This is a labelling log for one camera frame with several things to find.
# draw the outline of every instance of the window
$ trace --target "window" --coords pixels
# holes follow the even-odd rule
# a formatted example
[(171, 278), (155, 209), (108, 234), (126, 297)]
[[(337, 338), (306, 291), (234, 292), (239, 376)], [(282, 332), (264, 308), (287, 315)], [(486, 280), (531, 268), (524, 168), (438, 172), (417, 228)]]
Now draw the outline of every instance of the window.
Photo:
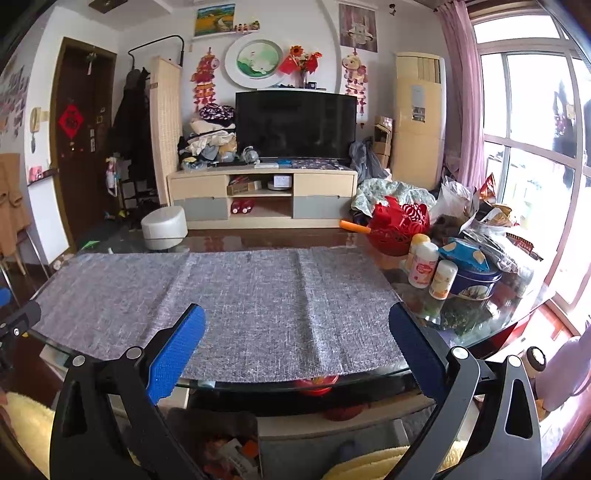
[(495, 18), (474, 31), (487, 172), (536, 250), (556, 255), (553, 300), (581, 328), (591, 314), (591, 73), (549, 15)]

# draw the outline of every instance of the drawer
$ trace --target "drawer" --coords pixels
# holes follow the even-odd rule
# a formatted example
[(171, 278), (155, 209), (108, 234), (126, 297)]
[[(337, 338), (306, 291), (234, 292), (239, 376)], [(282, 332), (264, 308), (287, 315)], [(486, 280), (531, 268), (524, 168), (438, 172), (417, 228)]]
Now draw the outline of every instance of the drawer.
[(349, 216), (351, 198), (312, 195), (294, 197), (294, 219), (340, 219)]
[(340, 196), (351, 198), (354, 194), (354, 175), (330, 173), (294, 173), (294, 196)]
[(175, 205), (183, 207), (188, 222), (199, 220), (227, 220), (230, 215), (228, 201), (215, 198), (193, 198), (175, 200)]
[(170, 179), (168, 182), (171, 200), (184, 200), (199, 197), (225, 198), (227, 185), (227, 175), (207, 175), (204, 177)]

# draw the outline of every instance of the air conditioner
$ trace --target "air conditioner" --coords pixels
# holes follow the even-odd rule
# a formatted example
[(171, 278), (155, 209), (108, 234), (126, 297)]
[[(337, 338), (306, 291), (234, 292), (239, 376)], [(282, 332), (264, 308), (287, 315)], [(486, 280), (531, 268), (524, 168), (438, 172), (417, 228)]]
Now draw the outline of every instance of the air conditioner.
[(443, 165), (445, 62), (427, 53), (399, 53), (396, 70), (392, 178), (431, 190)]

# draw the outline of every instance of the gray placemat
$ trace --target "gray placemat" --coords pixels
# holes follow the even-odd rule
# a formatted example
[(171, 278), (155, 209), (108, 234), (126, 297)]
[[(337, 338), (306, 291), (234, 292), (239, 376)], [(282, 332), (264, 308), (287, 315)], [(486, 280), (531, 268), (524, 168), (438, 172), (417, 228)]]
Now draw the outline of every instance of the gray placemat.
[(35, 330), (99, 359), (145, 346), (201, 305), (207, 331), (185, 378), (271, 382), (406, 365), (388, 330), (400, 298), (357, 248), (86, 254), (37, 301)]

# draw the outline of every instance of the pink curtain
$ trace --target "pink curtain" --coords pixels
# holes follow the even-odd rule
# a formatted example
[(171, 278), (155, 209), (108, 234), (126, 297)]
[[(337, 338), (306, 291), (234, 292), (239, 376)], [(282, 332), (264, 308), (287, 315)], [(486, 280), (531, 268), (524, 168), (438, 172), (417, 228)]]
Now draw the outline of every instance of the pink curtain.
[(474, 29), (463, 0), (437, 10), (449, 52), (453, 86), (462, 124), (462, 152), (457, 181), (480, 188), (486, 176), (484, 159), (482, 66)]

